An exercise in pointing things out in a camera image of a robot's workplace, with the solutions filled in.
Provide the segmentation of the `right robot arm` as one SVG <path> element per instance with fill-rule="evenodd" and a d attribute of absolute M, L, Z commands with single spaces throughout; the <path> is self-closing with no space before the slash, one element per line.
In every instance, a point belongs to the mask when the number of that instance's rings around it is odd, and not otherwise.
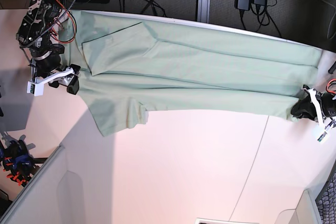
<path fill-rule="evenodd" d="M 64 86 L 70 94 L 79 90 L 78 74 L 80 66 L 61 63 L 65 45 L 74 38 L 60 40 L 54 26 L 61 25 L 64 16 L 72 22 L 73 33 L 77 32 L 77 23 L 70 12 L 76 0 L 31 0 L 21 26 L 16 34 L 19 47 L 26 55 L 31 79 L 27 92 L 36 95 L 45 84 L 53 88 Z"/>

